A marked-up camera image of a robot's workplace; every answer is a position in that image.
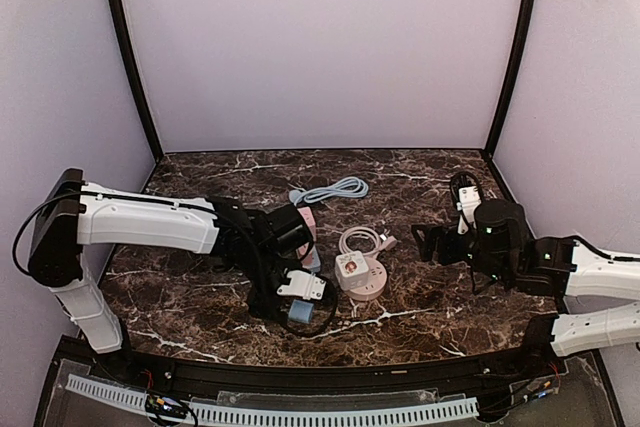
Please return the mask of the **pink cube socket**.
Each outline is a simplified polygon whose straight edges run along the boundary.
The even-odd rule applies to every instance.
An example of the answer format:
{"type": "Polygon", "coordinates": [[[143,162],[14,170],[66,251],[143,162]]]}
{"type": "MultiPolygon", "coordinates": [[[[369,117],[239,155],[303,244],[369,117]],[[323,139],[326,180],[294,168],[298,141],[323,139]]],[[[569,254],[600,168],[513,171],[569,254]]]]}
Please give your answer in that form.
{"type": "Polygon", "coordinates": [[[317,240],[316,221],[310,207],[301,207],[298,209],[303,220],[305,221],[314,241],[317,240]]]}

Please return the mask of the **round pink socket hub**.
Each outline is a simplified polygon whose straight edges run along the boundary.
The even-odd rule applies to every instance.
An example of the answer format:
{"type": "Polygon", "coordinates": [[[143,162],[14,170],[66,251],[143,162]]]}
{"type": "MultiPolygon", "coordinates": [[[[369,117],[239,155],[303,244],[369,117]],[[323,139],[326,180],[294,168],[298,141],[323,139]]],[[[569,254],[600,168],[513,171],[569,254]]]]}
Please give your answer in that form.
{"type": "Polygon", "coordinates": [[[368,302],[377,299],[384,292],[388,280],[388,274],[382,263],[376,259],[369,258],[369,276],[367,282],[352,290],[347,290],[345,294],[351,299],[359,302],[368,302]]]}

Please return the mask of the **small blue plug adapter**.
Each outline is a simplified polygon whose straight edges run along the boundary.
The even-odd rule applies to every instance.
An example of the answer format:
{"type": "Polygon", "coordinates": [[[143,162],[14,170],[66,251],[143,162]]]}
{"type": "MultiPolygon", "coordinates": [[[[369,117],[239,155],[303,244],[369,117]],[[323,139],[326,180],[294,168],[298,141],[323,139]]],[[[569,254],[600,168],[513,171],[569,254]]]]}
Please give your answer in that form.
{"type": "Polygon", "coordinates": [[[288,319],[293,322],[310,324],[314,314],[314,304],[304,300],[292,301],[288,312],[288,319]]]}

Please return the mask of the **white cube socket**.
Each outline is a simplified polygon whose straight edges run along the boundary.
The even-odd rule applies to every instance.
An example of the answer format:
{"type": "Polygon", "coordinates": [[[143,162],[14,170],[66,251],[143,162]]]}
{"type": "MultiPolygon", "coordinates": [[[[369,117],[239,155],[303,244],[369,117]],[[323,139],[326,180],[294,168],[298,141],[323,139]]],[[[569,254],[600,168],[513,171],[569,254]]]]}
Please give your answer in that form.
{"type": "Polygon", "coordinates": [[[369,266],[361,251],[353,251],[335,257],[334,273],[340,288],[351,291],[367,283],[369,266]]]}

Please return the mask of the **small pink plug adapter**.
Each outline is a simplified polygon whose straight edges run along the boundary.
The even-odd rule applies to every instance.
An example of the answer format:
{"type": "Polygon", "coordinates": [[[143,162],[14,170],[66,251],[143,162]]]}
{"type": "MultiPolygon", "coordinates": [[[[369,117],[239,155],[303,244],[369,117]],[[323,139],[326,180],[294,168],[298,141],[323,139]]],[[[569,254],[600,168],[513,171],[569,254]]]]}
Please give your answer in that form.
{"type": "Polygon", "coordinates": [[[297,248],[296,255],[303,264],[310,264],[313,260],[314,251],[315,243],[311,241],[297,248]]]}

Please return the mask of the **light blue power strip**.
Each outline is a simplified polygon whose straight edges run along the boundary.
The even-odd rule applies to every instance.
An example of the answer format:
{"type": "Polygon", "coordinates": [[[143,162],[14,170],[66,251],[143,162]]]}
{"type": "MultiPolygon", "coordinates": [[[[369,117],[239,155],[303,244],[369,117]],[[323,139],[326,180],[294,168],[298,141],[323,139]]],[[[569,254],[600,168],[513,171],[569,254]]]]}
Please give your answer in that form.
{"type": "Polygon", "coordinates": [[[321,270],[321,259],[316,248],[313,248],[303,259],[302,266],[314,273],[321,270]]]}

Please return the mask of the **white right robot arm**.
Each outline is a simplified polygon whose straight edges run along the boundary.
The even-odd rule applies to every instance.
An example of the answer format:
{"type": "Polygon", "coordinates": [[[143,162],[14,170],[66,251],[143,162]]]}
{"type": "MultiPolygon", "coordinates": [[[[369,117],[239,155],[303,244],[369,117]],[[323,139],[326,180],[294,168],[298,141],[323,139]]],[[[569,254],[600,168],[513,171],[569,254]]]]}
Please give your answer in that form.
{"type": "Polygon", "coordinates": [[[567,297],[619,299],[622,306],[585,314],[533,318],[522,347],[558,358],[639,341],[639,257],[601,250],[578,235],[535,238],[524,208],[504,199],[460,208],[456,226],[415,224],[420,258],[464,262],[490,284],[562,302],[567,297]]]}

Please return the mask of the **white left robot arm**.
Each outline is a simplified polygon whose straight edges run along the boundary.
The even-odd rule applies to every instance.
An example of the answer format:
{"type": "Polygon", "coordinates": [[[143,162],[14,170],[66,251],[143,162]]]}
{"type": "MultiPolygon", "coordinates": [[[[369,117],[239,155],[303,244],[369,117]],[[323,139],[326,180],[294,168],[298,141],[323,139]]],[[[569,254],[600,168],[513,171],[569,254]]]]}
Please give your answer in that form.
{"type": "Polygon", "coordinates": [[[270,213],[230,198],[179,199],[121,192],[62,173],[47,200],[26,222],[34,227],[22,273],[47,287],[98,354],[123,349],[125,329],[83,261],[94,244],[166,247],[209,255],[240,269],[252,282],[252,315],[286,325],[284,297],[322,299],[326,283],[292,253],[313,245],[298,209],[270,213]]]}

